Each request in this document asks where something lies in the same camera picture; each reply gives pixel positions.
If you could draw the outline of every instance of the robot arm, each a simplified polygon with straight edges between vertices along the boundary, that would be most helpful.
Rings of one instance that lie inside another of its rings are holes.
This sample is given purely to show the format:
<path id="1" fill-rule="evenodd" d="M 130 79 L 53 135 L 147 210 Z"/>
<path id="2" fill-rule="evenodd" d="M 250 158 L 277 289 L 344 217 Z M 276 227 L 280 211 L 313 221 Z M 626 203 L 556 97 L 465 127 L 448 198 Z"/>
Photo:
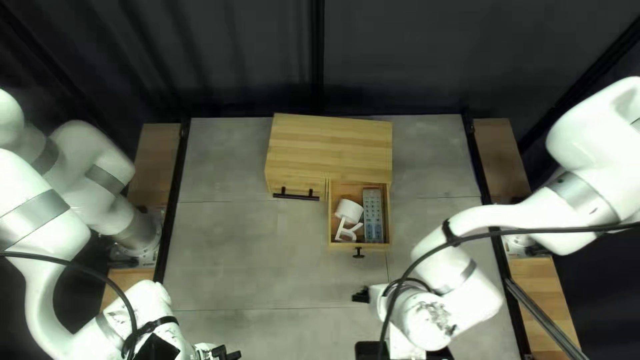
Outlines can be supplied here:
<path id="1" fill-rule="evenodd" d="M 71 260 L 90 238 L 89 228 L 32 167 L 12 152 L 0 149 L 0 251 Z M 53 359 L 121 359 L 131 321 L 122 299 L 114 301 L 77 333 L 71 334 L 53 309 L 53 291 L 64 269 L 46 261 L 8 257 L 26 282 L 25 317 L 36 343 Z M 138 327 L 173 316 L 171 298 L 159 283 L 141 281 L 125 293 Z M 213 359 L 213 344 L 188 343 L 175 322 L 163 323 L 137 338 L 153 352 L 172 351 L 172 359 Z M 229 359 L 239 358 L 229 354 Z"/>
<path id="2" fill-rule="evenodd" d="M 142 256 L 157 247 L 159 224 L 120 195 L 135 173 L 131 160 L 95 127 L 72 120 L 47 138 L 0 90 L 0 148 L 27 161 L 85 224 L 113 236 L 123 253 Z"/>
<path id="3" fill-rule="evenodd" d="M 623 79 L 564 114 L 547 137 L 547 149 L 567 172 L 517 205 L 478 206 L 449 219 L 456 236 L 488 226 L 587 227 L 621 222 L 640 210 L 640 78 Z M 555 254 L 575 252 L 595 233 L 530 234 Z M 411 251 L 415 261 L 446 242 L 442 226 Z M 451 339 L 491 318 L 502 305 L 499 291 L 458 247 L 419 264 L 415 273 L 431 292 L 403 286 L 390 324 L 391 358 L 410 358 L 444 348 Z M 382 319 L 386 285 L 370 289 Z"/>

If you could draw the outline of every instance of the gray tile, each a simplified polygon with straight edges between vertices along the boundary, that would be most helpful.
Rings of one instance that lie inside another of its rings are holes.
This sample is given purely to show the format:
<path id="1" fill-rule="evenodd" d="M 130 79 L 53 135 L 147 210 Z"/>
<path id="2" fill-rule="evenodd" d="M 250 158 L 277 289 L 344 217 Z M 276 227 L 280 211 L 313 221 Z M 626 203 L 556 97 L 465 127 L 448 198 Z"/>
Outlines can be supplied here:
<path id="1" fill-rule="evenodd" d="M 173 308 L 353 307 L 385 256 L 328 251 L 326 203 L 182 202 L 165 275 Z"/>
<path id="2" fill-rule="evenodd" d="M 355 343 L 376 339 L 380 331 L 380 322 L 363 304 L 349 309 L 174 313 L 187 340 L 224 344 L 247 360 L 353 360 Z"/>
<path id="3" fill-rule="evenodd" d="M 389 276 L 397 279 L 410 264 L 410 251 L 443 220 L 478 206 L 477 197 L 392 200 L 394 244 L 387 254 Z M 495 254 L 489 239 L 461 245 L 498 288 L 502 288 Z M 506 305 L 493 318 L 457 337 L 451 344 L 456 359 L 517 359 L 518 348 Z"/>
<path id="4" fill-rule="evenodd" d="M 271 200 L 264 164 L 271 118 L 193 119 L 180 201 Z"/>
<path id="5" fill-rule="evenodd" d="M 460 115 L 394 115 L 393 199 L 479 196 Z"/>

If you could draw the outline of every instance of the wooden board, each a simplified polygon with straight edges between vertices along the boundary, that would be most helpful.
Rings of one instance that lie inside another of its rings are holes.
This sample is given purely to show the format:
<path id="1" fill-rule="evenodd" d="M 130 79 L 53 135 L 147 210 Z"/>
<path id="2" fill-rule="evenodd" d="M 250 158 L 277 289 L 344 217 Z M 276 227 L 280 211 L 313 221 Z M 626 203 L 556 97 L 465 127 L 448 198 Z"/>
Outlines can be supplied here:
<path id="1" fill-rule="evenodd" d="M 180 143 L 180 124 L 145 124 L 136 153 L 136 175 L 127 198 L 136 205 L 165 207 Z"/>
<path id="2" fill-rule="evenodd" d="M 173 166 L 180 142 L 180 124 L 145 124 L 136 153 L 136 174 L 129 183 L 128 199 L 135 206 L 163 208 L 169 200 Z M 123 290 L 141 280 L 153 280 L 155 269 L 110 269 L 108 277 Z M 106 286 L 100 311 L 118 295 Z"/>
<path id="3" fill-rule="evenodd" d="M 494 202 L 508 204 L 531 193 L 509 119 L 476 119 L 476 142 Z M 551 257 L 510 258 L 513 280 L 579 346 L 571 314 Z M 566 360 L 566 354 L 520 306 L 529 346 L 536 360 Z"/>
<path id="4" fill-rule="evenodd" d="M 277 113 L 264 173 L 390 184 L 391 147 L 390 122 Z"/>
<path id="5" fill-rule="evenodd" d="M 512 197 L 529 196 L 529 180 L 509 119 L 477 120 L 475 128 L 484 175 L 494 201 L 508 204 Z"/>

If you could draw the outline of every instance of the drawer handle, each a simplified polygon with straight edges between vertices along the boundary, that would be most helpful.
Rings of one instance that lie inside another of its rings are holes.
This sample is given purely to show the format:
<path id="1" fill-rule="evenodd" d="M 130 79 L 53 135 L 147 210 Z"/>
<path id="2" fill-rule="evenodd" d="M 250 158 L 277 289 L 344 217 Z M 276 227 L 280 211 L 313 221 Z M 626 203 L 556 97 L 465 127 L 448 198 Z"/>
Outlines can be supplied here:
<path id="1" fill-rule="evenodd" d="M 296 200 L 311 200 L 311 201 L 320 201 L 320 196 L 314 196 L 314 190 L 309 189 L 309 195 L 293 195 L 290 193 L 286 193 L 287 188 L 282 187 L 280 193 L 273 193 L 273 197 L 279 197 L 281 199 L 296 199 Z"/>

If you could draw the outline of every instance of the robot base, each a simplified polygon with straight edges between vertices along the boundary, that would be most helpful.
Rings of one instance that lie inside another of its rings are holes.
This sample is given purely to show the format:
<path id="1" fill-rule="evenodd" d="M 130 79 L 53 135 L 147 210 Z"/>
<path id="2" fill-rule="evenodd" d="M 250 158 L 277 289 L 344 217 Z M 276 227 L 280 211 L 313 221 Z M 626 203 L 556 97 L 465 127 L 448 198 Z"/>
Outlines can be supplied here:
<path id="1" fill-rule="evenodd" d="M 162 235 L 162 218 L 164 209 L 150 209 L 143 216 L 150 217 L 156 227 L 156 235 L 149 246 L 141 250 L 129 250 L 117 243 L 114 243 L 109 251 L 111 268 L 155 268 L 158 250 L 160 248 L 160 238 Z"/>

